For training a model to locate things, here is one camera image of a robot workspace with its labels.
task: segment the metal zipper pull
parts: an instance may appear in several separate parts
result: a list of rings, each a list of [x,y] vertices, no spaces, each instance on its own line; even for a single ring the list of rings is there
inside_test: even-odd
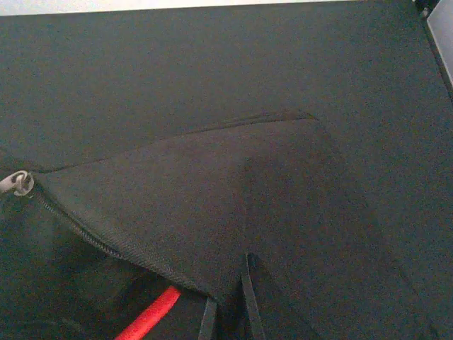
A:
[[[35,180],[31,173],[20,170],[0,181],[0,193],[14,190],[14,195],[25,196],[35,185]]]

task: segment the black surface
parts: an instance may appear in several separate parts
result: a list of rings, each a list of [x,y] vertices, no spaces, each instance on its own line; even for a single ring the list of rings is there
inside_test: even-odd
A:
[[[409,1],[7,17],[0,51],[0,146],[44,167],[308,110],[451,335],[452,106]]]

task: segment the red cable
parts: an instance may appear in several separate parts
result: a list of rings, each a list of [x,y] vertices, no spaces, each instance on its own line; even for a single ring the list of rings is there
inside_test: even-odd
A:
[[[170,311],[181,293],[170,286],[133,323],[126,327],[115,340],[140,340]]]

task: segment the dark gray fabric surface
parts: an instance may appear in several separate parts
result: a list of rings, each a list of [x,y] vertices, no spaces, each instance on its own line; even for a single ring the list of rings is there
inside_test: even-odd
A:
[[[0,18],[0,145],[59,167],[243,113],[307,109],[451,331],[452,107],[411,6]]]
[[[224,314],[253,251],[323,339],[430,333],[356,180],[314,119],[174,137],[38,179],[125,259],[209,294]]]

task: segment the black fabric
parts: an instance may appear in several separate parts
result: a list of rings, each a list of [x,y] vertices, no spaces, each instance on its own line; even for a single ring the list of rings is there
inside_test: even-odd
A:
[[[113,339],[169,285],[86,244],[36,200],[0,202],[1,339]]]
[[[453,329],[452,106],[411,1],[1,17],[0,32],[0,144],[29,169],[310,111]]]
[[[281,292],[265,269],[262,261],[254,254],[244,256],[242,285],[246,300],[246,310],[255,308],[256,315],[248,313],[252,340],[301,339],[321,340],[303,315],[292,309],[292,302]],[[256,335],[253,329],[261,329]]]
[[[215,340],[217,338],[217,303],[208,298],[205,313],[198,332],[198,340]]]
[[[242,268],[241,283],[243,287],[243,297],[246,305],[246,320],[247,326],[250,329],[249,334],[252,340],[266,340],[266,335],[263,328],[263,321],[260,316],[260,308],[256,301],[256,294],[253,290],[253,283],[250,277],[249,258],[244,257],[244,265]]]
[[[234,306],[242,254],[266,262],[323,339],[411,339],[430,322],[316,120],[174,137],[37,174],[130,261]]]

